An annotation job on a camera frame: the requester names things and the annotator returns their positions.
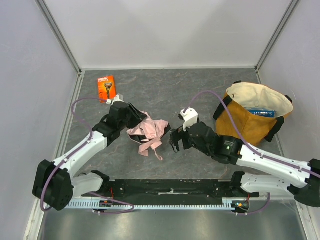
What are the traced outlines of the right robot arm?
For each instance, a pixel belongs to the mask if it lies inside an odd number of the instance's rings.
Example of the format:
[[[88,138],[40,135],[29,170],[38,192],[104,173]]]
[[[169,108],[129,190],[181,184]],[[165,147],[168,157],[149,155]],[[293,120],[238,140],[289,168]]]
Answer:
[[[218,135],[203,122],[170,131],[170,145],[180,151],[179,142],[188,150],[194,148],[221,164],[241,166],[269,174],[254,180],[243,174],[238,186],[247,193],[281,191],[306,206],[320,206],[320,161],[298,161],[266,152],[233,136]]]

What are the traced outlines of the pink folding umbrella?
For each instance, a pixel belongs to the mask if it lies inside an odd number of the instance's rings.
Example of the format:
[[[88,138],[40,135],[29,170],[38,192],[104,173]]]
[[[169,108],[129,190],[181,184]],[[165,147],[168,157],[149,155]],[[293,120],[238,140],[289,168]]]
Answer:
[[[145,111],[141,111],[147,117],[134,128],[127,130],[128,137],[139,144],[138,153],[148,157],[151,149],[159,161],[163,157],[158,155],[157,148],[162,145],[161,138],[165,135],[165,129],[169,127],[169,122],[165,120],[153,120]]]

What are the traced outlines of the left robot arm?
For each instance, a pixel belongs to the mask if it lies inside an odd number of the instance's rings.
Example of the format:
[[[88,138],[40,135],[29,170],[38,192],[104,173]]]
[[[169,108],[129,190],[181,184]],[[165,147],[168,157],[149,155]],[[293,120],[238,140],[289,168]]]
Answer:
[[[118,139],[123,130],[137,127],[146,118],[147,115],[131,103],[117,101],[74,148],[53,161],[41,161],[32,189],[32,194],[40,200],[40,209],[61,211],[74,197],[100,190],[108,179],[106,175],[93,171],[77,177],[76,173]]]

